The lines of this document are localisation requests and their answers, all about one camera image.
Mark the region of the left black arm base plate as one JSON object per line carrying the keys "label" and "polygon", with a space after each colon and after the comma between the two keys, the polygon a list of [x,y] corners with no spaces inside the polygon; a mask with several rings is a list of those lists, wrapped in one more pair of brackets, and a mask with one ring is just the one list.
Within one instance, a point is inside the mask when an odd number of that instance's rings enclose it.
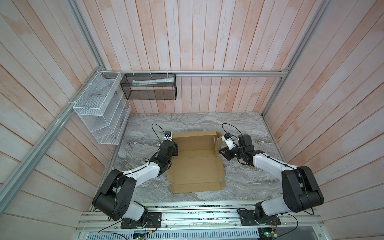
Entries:
{"label": "left black arm base plate", "polygon": [[128,218],[123,218],[121,229],[144,229],[153,228],[158,229],[161,227],[162,213],[160,212],[147,212],[138,220],[134,221]]}

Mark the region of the brown cardboard box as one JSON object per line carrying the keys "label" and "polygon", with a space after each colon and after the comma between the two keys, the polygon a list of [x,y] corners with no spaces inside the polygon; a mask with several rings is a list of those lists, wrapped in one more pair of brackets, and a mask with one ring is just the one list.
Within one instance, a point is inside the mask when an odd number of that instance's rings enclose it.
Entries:
{"label": "brown cardboard box", "polygon": [[174,194],[220,191],[226,186],[225,168],[219,150],[222,134],[217,131],[175,133],[178,155],[167,170]]}

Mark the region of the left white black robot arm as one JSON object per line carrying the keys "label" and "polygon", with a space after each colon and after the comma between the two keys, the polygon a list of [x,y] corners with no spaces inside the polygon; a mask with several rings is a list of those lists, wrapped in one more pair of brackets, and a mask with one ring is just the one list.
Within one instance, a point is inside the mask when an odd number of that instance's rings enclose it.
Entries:
{"label": "left white black robot arm", "polygon": [[112,170],[97,191],[92,205],[113,221],[131,220],[136,225],[148,222],[148,208],[132,200],[136,187],[155,179],[172,165],[172,157],[178,155],[178,145],[164,140],[149,161],[133,170]]}

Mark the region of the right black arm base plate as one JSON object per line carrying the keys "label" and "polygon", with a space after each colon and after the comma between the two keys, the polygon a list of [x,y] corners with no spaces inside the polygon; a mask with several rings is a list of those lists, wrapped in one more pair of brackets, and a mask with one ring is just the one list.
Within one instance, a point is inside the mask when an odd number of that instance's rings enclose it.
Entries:
{"label": "right black arm base plate", "polygon": [[257,210],[247,210],[245,208],[237,209],[242,226],[278,226],[281,225],[278,215],[267,216]]}

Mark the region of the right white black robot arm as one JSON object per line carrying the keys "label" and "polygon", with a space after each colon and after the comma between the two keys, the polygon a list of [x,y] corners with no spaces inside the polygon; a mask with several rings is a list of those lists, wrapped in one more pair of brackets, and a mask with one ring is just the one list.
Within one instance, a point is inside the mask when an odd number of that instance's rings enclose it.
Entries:
{"label": "right white black robot arm", "polygon": [[226,147],[219,150],[228,161],[243,160],[242,165],[261,169],[276,177],[282,183],[280,197],[255,204],[253,216],[259,225],[266,225],[269,219],[279,214],[298,213],[313,209],[324,203],[324,196],[312,170],[307,166],[297,167],[276,160],[261,150],[255,150],[251,136],[239,135],[235,143],[233,135],[222,136]]}

